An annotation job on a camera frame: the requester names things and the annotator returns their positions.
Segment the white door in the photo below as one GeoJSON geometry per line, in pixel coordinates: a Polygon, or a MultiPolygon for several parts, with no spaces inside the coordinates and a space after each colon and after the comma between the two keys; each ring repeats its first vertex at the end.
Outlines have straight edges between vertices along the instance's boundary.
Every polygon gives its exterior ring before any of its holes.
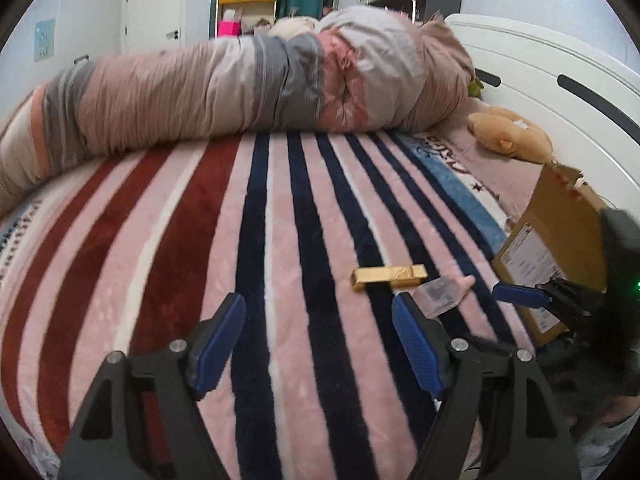
{"type": "Polygon", "coordinates": [[[127,52],[180,48],[182,0],[127,0],[127,52]]]}

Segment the white headboard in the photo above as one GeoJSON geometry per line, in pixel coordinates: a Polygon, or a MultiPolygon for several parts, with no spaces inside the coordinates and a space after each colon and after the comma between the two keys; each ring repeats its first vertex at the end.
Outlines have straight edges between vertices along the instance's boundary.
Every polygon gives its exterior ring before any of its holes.
{"type": "Polygon", "coordinates": [[[469,14],[447,23],[484,80],[482,100],[544,128],[559,162],[582,170],[599,195],[640,221],[640,76],[528,23],[469,14]]]}

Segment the bed sheet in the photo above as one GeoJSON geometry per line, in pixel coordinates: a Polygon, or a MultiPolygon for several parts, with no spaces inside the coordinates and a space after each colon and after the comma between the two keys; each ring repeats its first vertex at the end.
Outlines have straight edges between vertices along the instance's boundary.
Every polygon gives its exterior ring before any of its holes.
{"type": "MultiPolygon", "coordinates": [[[[158,350],[229,291],[248,318],[200,411],[231,478],[405,478],[436,414],[388,286],[356,267],[473,274],[441,317],[532,350],[490,261],[506,216],[446,146],[375,132],[244,134],[100,160],[5,225],[0,414],[44,478],[104,356],[158,350]]],[[[478,424],[469,463],[479,450],[478,424]]]]}

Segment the gold bar-shaped box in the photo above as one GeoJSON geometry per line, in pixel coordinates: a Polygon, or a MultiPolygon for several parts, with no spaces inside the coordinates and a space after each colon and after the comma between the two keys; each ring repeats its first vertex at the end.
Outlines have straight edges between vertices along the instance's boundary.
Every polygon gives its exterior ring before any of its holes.
{"type": "Polygon", "coordinates": [[[362,267],[351,273],[351,285],[355,290],[363,290],[368,283],[388,283],[391,287],[420,285],[427,279],[424,265],[408,267],[362,267]]]}

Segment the silver bolt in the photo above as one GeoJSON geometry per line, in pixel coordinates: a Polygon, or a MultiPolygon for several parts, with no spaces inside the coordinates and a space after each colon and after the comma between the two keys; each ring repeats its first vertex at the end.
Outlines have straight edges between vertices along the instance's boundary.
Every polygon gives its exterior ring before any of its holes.
{"type": "Polygon", "coordinates": [[[531,355],[531,352],[529,352],[529,350],[525,350],[524,348],[518,350],[516,352],[516,355],[518,356],[518,359],[520,359],[523,363],[528,363],[533,359],[533,355],[531,355]]]}
{"type": "Polygon", "coordinates": [[[187,342],[184,339],[176,339],[169,345],[169,350],[176,354],[183,352],[185,348],[187,348],[187,342]]]}
{"type": "Polygon", "coordinates": [[[120,350],[114,350],[109,355],[107,355],[107,362],[110,365],[114,365],[117,362],[120,362],[120,359],[124,357],[124,354],[120,350]]]}
{"type": "Polygon", "coordinates": [[[464,352],[469,350],[469,343],[465,339],[457,337],[451,341],[451,348],[456,352],[464,352]]]}

